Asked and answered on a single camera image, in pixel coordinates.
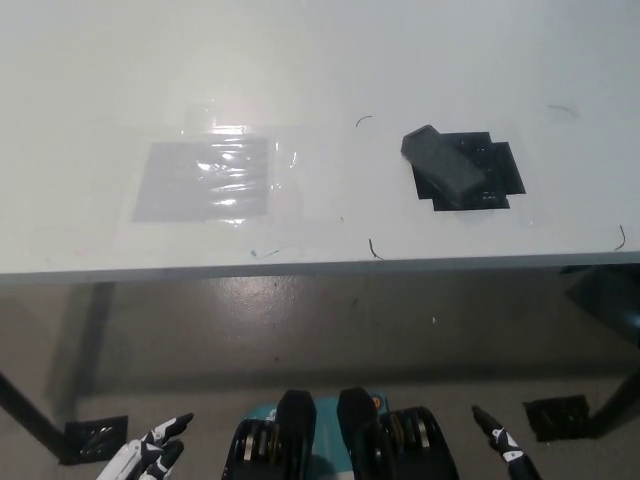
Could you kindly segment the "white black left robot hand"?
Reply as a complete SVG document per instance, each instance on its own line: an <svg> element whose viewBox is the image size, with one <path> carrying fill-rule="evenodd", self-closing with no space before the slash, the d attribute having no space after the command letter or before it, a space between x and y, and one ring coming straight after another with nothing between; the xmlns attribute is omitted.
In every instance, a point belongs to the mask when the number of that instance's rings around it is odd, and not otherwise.
<svg viewBox="0 0 640 480"><path fill-rule="evenodd" d="M178 436L193 418L193 413L174 417L143 437L125 444L107 463L97 480L169 479L184 451L184 443Z"/></svg>

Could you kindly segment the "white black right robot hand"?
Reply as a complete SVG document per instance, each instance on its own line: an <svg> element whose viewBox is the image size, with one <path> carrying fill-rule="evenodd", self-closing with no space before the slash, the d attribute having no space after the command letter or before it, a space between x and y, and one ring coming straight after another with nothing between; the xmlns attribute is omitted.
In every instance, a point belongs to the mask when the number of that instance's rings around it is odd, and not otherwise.
<svg viewBox="0 0 640 480"><path fill-rule="evenodd" d="M473 405L471 410L476 424L486 435L490 446L505 462L511 480L542 479L531 458L497 419L478 405Z"/></svg>

